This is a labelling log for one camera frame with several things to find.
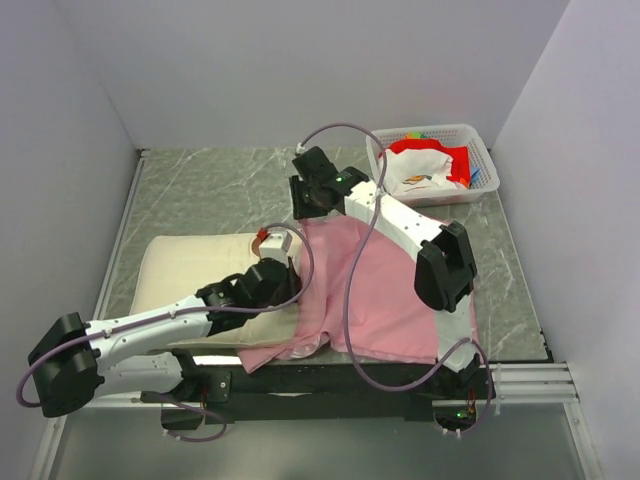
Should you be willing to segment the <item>cream pillow with bear print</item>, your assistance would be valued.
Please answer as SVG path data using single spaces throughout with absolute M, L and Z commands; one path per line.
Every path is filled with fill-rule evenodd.
M 154 310 L 175 303 L 196 290 L 233 273 L 243 273 L 258 261 L 251 233 L 213 236 L 158 236 L 146 249 L 130 312 Z M 298 323 L 295 304 L 263 313 L 231 331 L 182 341 L 182 346 L 258 348 L 291 340 Z

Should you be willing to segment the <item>pink pillowcase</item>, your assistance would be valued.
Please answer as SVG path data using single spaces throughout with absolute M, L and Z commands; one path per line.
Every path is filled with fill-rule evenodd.
M 280 344 L 239 350 L 247 372 L 308 357 L 325 344 L 376 360 L 433 364 L 458 340 L 476 337 L 473 298 L 464 297 L 453 313 L 427 307 L 414 290 L 414 261 L 379 232 L 359 253 L 368 229 L 360 221 L 334 217 L 301 227 L 310 245 L 296 253 L 299 275 L 310 286 L 297 303 L 255 319 L 290 314 L 295 331 Z

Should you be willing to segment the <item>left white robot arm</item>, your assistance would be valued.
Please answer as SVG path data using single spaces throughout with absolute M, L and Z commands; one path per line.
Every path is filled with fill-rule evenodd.
M 195 363 L 165 347 L 239 329 L 295 303 L 307 287 L 292 263 L 267 258 L 151 311 L 89 322 L 78 313 L 63 315 L 28 355 L 25 377 L 37 401 L 27 400 L 22 386 L 17 401 L 47 418 L 75 412 L 96 397 L 139 390 L 189 401 L 200 388 Z

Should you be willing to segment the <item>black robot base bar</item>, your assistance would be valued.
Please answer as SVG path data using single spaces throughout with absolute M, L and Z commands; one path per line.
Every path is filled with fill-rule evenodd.
M 275 361 L 253 373 L 239 363 L 207 361 L 185 351 L 178 358 L 186 379 L 169 401 L 149 388 L 141 395 L 144 404 L 159 407 L 166 430 L 253 420 L 399 417 L 466 431 L 477 421 L 479 402 L 495 397 L 478 355 L 462 371 L 441 368 L 423 384 L 417 381 L 428 372 L 426 365 L 364 361 L 366 374 L 390 391 L 369 385 L 349 361 L 328 350 L 312 361 Z

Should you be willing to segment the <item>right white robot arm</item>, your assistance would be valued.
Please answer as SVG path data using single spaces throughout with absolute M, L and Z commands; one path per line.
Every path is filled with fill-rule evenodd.
M 348 167 L 338 170 L 325 152 L 314 146 L 296 148 L 293 165 L 297 175 L 289 180 L 294 218 L 317 218 L 336 210 L 368 225 L 363 240 L 347 274 L 344 290 L 342 328 L 346 350 L 359 376 L 372 387 L 385 392 L 406 392 L 416 389 L 439 374 L 439 387 L 444 395 L 460 399 L 474 386 L 474 377 L 467 368 L 470 363 L 454 364 L 451 357 L 470 345 L 486 370 L 487 384 L 493 387 L 489 359 L 473 337 L 472 327 L 455 327 L 450 347 L 438 357 L 436 364 L 422 377 L 405 385 L 384 385 L 370 377 L 359 361 L 351 342 L 349 314 L 351 291 L 356 268 L 374 232 L 382 234 L 400 247 L 415 262 L 414 291 L 427 307 L 453 314 L 460 302 L 470 297 L 474 289 L 477 266 L 465 227 L 458 221 L 448 224 L 419 215 L 410 207 L 382 190 L 362 171 Z

